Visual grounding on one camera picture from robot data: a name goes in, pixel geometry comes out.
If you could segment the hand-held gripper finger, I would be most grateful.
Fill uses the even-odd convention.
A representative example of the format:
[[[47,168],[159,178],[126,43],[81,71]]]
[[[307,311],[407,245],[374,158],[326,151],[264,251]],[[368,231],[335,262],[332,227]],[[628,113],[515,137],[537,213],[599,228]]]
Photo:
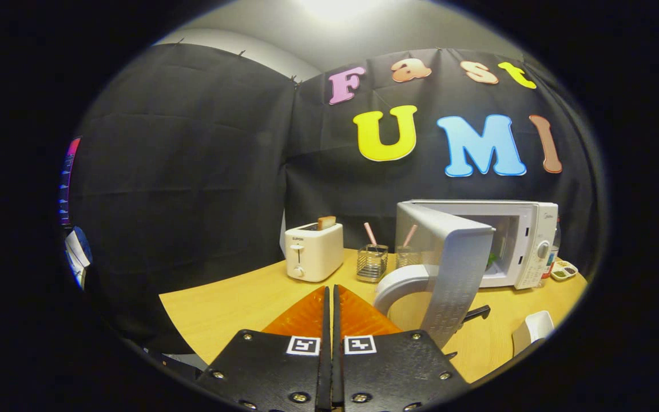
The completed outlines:
[[[470,385],[423,330],[402,330],[347,287],[333,288],[332,401],[343,411],[424,411]]]
[[[245,411],[331,409],[330,291],[321,286],[262,330],[241,329],[196,381]]]

